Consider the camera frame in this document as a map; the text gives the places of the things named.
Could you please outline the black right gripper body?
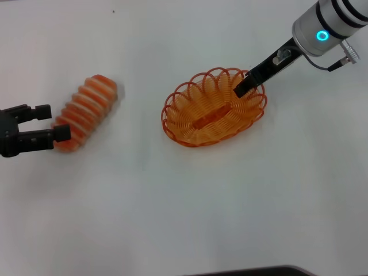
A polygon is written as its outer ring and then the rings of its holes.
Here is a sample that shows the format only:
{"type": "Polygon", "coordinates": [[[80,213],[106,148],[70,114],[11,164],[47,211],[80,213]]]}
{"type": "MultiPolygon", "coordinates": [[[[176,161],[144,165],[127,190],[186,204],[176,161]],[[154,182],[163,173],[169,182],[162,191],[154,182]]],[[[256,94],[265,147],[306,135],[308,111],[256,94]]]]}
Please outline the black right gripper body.
{"type": "Polygon", "coordinates": [[[254,67],[248,72],[248,75],[253,77],[257,85],[265,83],[270,78],[277,75],[279,72],[284,70],[287,66],[291,65],[295,60],[301,57],[301,51],[297,49],[297,44],[294,38],[290,38],[284,45],[278,50],[271,54],[267,59],[261,62],[259,65],[254,67]],[[286,51],[289,54],[282,61],[276,62],[278,52],[286,51]]]}

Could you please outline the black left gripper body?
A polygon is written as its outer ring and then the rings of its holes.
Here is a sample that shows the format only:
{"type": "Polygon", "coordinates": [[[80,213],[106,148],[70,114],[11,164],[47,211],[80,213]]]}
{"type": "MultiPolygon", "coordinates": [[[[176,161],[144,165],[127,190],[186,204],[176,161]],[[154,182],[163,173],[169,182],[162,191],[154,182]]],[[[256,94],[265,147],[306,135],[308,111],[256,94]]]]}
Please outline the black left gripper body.
{"type": "Polygon", "coordinates": [[[28,105],[20,105],[1,110],[1,156],[10,158],[18,155],[16,151],[18,125],[25,122],[28,105]]]}

